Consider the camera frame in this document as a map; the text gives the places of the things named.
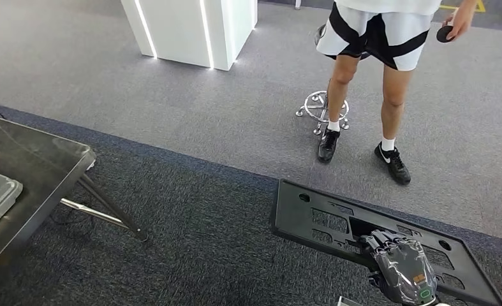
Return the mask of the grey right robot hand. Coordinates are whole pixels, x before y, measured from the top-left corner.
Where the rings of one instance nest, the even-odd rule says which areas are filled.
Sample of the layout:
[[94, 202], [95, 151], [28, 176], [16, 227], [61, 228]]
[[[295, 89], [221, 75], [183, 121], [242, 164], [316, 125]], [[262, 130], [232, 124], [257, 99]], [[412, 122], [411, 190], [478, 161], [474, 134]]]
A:
[[376, 263], [368, 276], [391, 302], [400, 305], [437, 305], [437, 280], [418, 240], [387, 230], [374, 230], [358, 241], [362, 253]]

